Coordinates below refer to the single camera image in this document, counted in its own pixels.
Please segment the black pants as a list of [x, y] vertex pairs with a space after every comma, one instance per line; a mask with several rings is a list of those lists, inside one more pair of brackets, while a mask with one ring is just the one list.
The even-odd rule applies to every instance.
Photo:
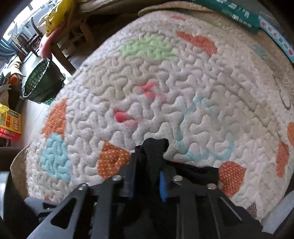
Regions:
[[193, 184], [206, 186], [209, 183], [217, 183], [218, 170], [213, 167], [197, 168], [164, 159], [164, 153], [169, 146], [167, 139], [148, 138], [139, 146], [143, 147], [147, 154], [146, 238], [175, 238], [175, 229], [170, 228], [171, 206], [165, 204], [160, 196], [160, 172], [167, 171], [171, 175], [180, 175]]

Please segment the heart patterned quilt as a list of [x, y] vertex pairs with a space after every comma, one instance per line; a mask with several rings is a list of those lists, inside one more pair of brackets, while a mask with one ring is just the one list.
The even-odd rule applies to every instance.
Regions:
[[263, 32], [153, 6], [58, 93], [11, 165], [13, 184], [60, 202], [113, 176], [150, 137], [169, 141], [165, 159], [217, 168], [222, 192], [262, 220], [293, 175], [293, 66]]

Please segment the yellow red printed box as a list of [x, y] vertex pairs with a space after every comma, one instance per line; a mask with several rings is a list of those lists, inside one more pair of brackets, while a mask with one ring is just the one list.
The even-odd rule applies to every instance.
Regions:
[[18, 141], [22, 135], [21, 114], [2, 104], [0, 106], [0, 111], [0, 137], [12, 141]]

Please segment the green mesh waste basket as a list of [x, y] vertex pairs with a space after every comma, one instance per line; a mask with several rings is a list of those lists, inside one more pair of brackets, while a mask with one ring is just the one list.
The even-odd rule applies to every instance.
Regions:
[[65, 77], [49, 58], [42, 59], [25, 81], [22, 97], [35, 103], [50, 105], [65, 86]]

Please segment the pink round cushion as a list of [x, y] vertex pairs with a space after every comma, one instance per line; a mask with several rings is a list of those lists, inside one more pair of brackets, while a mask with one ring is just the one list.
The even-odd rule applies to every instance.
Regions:
[[42, 59], [52, 59], [51, 43], [58, 37], [61, 30], [65, 27], [65, 24], [66, 23], [62, 23], [58, 28], [53, 30], [53, 32], [49, 36], [44, 35], [42, 37], [39, 45], [40, 57]]

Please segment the dark wooden chair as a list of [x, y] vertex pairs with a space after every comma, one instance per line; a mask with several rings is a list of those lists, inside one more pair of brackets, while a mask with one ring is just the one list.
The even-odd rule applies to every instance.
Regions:
[[37, 44], [42, 37], [43, 33], [36, 26], [33, 17], [25, 21], [20, 29], [16, 28], [16, 33], [11, 34], [11, 39], [22, 53], [28, 55], [31, 52], [36, 57], [39, 56]]

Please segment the light blue shapes box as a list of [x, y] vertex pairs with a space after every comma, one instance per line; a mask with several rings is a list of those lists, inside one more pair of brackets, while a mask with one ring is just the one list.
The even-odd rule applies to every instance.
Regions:
[[285, 55], [290, 60], [291, 64], [294, 62], [293, 56], [293, 47], [289, 44], [289, 42], [282, 36], [278, 30], [271, 25], [268, 21], [266, 21], [262, 16], [258, 16], [260, 22], [260, 28], [264, 31], [271, 39], [278, 45], [279, 48], [285, 53]]

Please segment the yellow plastic bag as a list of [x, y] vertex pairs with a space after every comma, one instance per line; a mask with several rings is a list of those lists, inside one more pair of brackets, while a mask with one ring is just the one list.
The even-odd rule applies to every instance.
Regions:
[[73, 0], [62, 0], [52, 11], [46, 16], [45, 30], [46, 36], [58, 28], [63, 21], [65, 21], [65, 15], [70, 10]]

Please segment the green long box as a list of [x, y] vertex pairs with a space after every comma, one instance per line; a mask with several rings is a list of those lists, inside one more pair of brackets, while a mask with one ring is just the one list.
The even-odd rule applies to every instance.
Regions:
[[228, 16], [252, 33], [258, 33], [260, 30], [260, 20], [258, 15], [251, 13], [240, 5], [233, 3], [232, 1], [195, 0], [192, 2]]

